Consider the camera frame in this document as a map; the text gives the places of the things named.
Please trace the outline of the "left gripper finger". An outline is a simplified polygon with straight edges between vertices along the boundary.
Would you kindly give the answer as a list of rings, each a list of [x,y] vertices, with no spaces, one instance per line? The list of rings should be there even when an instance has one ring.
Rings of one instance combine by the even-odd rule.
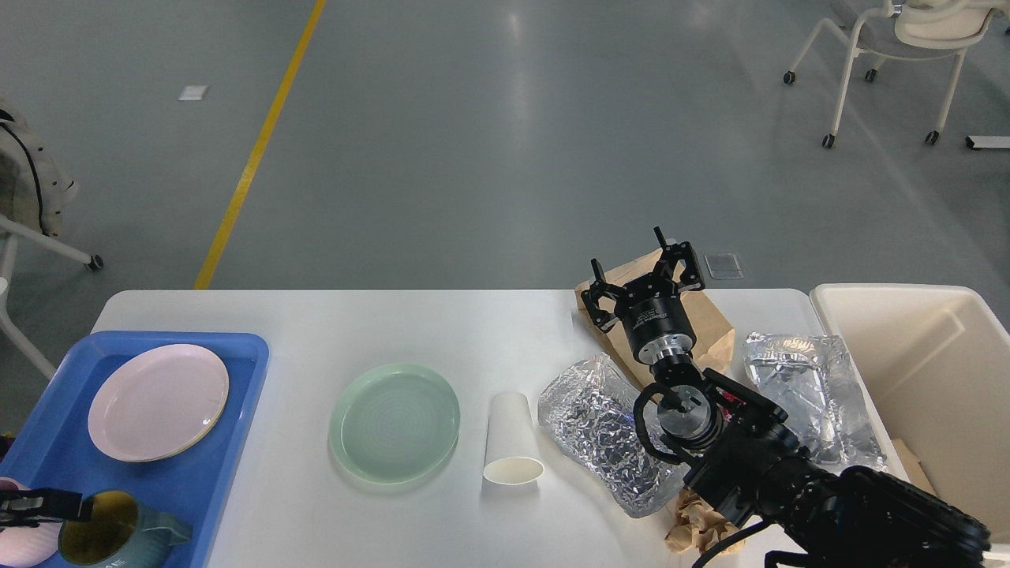
[[[61,524],[92,518],[92,500],[81,493],[55,488],[1,491],[1,526]]]

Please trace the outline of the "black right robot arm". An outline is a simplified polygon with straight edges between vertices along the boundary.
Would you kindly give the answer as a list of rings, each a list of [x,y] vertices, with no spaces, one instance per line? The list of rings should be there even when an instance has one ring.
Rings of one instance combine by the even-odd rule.
[[[654,459],[689,466],[684,483],[737,532],[700,554],[697,567],[779,525],[800,552],[771,550],[767,567],[981,567],[989,530],[960,508],[891,474],[816,466],[787,411],[692,356],[696,335],[681,295],[705,287],[688,241],[654,227],[653,269],[627,283],[594,277],[580,298],[592,324],[620,324],[653,380],[634,402],[634,428]]]

